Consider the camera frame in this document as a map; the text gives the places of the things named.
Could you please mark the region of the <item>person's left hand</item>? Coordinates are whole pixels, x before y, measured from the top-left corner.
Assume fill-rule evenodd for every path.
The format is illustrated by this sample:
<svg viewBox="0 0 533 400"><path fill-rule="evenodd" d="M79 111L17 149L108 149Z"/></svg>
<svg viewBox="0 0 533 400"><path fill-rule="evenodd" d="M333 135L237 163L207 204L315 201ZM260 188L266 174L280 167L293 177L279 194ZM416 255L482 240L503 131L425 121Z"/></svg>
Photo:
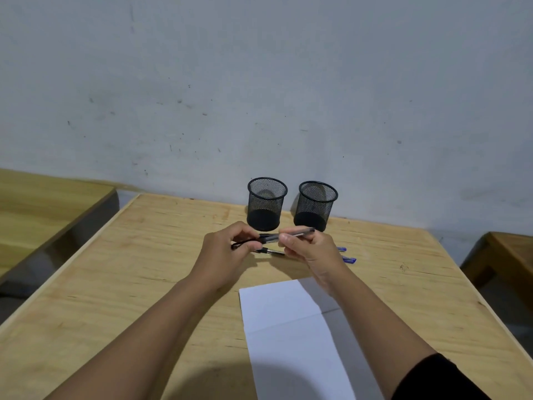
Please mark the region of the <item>person's left hand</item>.
<svg viewBox="0 0 533 400"><path fill-rule="evenodd" d="M243 265L242 247L231 249L232 243L258 239L259 233L242 221L205 235L198 258L187 276L191 286L214 291L235 281Z"/></svg>

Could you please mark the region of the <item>person's right hand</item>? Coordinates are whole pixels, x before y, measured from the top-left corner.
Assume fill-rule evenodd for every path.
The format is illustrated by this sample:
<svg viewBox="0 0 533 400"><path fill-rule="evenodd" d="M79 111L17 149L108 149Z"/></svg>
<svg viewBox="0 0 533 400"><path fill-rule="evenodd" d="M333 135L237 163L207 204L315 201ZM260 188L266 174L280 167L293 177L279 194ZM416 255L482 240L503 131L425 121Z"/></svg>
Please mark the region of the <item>person's right hand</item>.
<svg viewBox="0 0 533 400"><path fill-rule="evenodd" d="M343 262L340 252L330 235L320 231L304 236L291 236L282 232L292 232L302 227L285 228L279 231L279 246L301 248L303 260L316 282L332 297L347 298L353 273Z"/></svg>

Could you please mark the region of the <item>person's left forearm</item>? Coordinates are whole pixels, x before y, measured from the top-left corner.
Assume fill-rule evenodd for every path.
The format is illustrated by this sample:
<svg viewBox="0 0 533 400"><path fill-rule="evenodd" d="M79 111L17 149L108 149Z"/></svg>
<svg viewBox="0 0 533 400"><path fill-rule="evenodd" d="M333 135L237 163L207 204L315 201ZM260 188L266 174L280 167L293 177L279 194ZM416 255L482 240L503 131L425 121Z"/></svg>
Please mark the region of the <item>person's left forearm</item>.
<svg viewBox="0 0 533 400"><path fill-rule="evenodd" d="M187 323L224 284L188 275L44 400L145 400Z"/></svg>

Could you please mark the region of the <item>person's right forearm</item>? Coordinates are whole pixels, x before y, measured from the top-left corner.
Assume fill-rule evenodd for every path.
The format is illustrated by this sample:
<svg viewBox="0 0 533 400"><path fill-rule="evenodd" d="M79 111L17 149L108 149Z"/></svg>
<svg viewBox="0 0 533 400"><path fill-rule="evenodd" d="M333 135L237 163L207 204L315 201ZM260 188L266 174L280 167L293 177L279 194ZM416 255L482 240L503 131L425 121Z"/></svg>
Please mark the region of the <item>person's right forearm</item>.
<svg viewBox="0 0 533 400"><path fill-rule="evenodd" d="M340 305L386 400L419 362L436 351L351 270L329 276Z"/></svg>

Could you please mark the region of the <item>black mesh pen holder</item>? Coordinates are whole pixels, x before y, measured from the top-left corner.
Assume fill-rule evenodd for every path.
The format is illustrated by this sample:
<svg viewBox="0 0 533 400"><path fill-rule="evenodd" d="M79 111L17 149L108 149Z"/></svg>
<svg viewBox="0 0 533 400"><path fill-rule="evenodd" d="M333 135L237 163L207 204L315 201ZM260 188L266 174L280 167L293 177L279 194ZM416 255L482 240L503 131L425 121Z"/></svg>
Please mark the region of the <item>black mesh pen holder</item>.
<svg viewBox="0 0 533 400"><path fill-rule="evenodd" d="M249 181L247 223L253 229L270 232L278 228L287 186L271 177L257 177Z"/></svg>
<svg viewBox="0 0 533 400"><path fill-rule="evenodd" d="M320 181L304 181L298 188L294 215L295 226L306 226L324 232L333 203L338 199L336 188Z"/></svg>

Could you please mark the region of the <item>white paper sheet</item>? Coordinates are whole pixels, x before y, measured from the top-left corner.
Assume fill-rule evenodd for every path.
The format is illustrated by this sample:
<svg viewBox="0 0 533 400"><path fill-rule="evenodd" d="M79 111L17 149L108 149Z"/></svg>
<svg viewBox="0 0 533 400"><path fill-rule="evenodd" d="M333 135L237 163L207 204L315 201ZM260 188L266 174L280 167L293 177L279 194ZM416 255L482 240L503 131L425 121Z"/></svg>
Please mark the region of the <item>white paper sheet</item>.
<svg viewBox="0 0 533 400"><path fill-rule="evenodd" d="M384 400L337 302L313 278L239 290L258 400Z"/></svg>

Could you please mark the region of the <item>black sleeve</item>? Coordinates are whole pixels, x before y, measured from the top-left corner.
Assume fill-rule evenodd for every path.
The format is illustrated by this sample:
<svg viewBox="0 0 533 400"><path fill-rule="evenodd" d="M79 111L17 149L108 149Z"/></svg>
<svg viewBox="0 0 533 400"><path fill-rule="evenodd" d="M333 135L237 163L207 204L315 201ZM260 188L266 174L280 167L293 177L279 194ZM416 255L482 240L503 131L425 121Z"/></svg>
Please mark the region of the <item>black sleeve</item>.
<svg viewBox="0 0 533 400"><path fill-rule="evenodd" d="M417 363L402 379L391 400L491 400L441 354Z"/></svg>

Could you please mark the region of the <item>wooden side table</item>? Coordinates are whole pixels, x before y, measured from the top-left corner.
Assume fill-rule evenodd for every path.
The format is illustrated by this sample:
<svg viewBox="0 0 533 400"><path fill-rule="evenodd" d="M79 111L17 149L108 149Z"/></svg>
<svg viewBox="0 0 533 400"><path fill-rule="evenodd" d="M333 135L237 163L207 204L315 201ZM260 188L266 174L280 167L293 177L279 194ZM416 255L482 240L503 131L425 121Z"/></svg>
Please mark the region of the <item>wooden side table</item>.
<svg viewBox="0 0 533 400"><path fill-rule="evenodd" d="M0 168L0 281L106 204L112 186Z"/></svg>
<svg viewBox="0 0 533 400"><path fill-rule="evenodd" d="M488 232L460 268L477 289L498 276L533 309L533 236Z"/></svg>

